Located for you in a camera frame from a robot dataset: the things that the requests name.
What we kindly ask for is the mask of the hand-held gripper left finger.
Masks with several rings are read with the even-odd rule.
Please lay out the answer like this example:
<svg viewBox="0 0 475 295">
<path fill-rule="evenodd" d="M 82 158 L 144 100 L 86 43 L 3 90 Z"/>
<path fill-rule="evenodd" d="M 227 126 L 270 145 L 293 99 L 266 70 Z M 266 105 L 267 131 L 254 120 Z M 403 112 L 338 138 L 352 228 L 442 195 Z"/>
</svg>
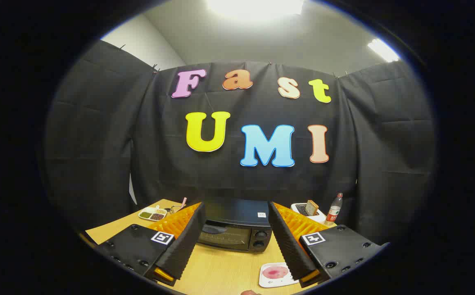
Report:
<svg viewBox="0 0 475 295">
<path fill-rule="evenodd" d="M 205 222 L 205 204 L 196 203 L 147 227 L 131 224 L 95 250 L 141 277 L 174 286 Z"/>
</svg>

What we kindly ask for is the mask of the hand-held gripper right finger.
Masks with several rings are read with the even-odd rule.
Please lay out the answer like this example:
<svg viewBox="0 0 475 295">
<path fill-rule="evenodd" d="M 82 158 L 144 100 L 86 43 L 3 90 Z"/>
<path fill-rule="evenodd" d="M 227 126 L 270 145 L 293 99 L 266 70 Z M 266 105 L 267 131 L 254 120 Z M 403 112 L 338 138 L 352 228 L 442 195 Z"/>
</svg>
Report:
<svg viewBox="0 0 475 295">
<path fill-rule="evenodd" d="M 269 202 L 269 223 L 289 271 L 303 288 L 351 273 L 389 246 L 345 225 L 327 227 L 274 202 Z"/>
</svg>

